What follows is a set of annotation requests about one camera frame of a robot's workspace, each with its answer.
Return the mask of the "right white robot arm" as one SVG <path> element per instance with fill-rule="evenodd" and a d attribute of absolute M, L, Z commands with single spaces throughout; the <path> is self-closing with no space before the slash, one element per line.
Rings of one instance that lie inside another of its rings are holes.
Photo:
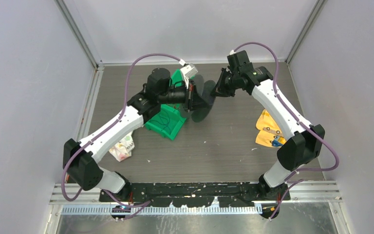
<path fill-rule="evenodd" d="M 253 67 L 245 50 L 231 52 L 227 60 L 228 67 L 222 69 L 212 95 L 232 97 L 238 89 L 247 91 L 268 111 L 286 141 L 277 151 L 275 164 L 259 178 L 260 197 L 271 200 L 292 172 L 318 157 L 322 143 L 315 135 L 324 137 L 325 130 L 306 120 L 274 88 L 271 73 L 265 67 Z"/>

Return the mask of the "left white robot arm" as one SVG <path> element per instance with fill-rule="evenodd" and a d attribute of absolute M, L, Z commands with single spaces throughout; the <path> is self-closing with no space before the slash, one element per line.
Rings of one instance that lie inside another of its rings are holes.
<path fill-rule="evenodd" d="M 161 111 L 162 105 L 178 104 L 191 119 L 200 122 L 211 110 L 216 83 L 194 75 L 172 83 L 169 70 L 156 68 L 148 76 L 142 91 L 125 102 L 123 109 L 106 124 L 81 139 L 69 139 L 63 148 L 63 171 L 81 188 L 88 191 L 100 188 L 111 192 L 119 202 L 130 195 L 129 182 L 118 172 L 98 164 L 107 151 L 130 132 L 143 127 Z"/>

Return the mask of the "black cable spool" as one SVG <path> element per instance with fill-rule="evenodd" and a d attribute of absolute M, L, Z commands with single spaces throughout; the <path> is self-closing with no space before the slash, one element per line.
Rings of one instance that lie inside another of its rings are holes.
<path fill-rule="evenodd" d="M 201 122 L 208 116 L 214 105 L 215 97 L 211 93 L 216 83 L 213 80 L 204 81 L 202 75 L 196 75 L 192 80 L 195 82 L 197 90 L 192 99 L 193 110 L 188 112 L 181 104 L 179 112 L 183 118 L 190 118 L 193 122 Z"/>

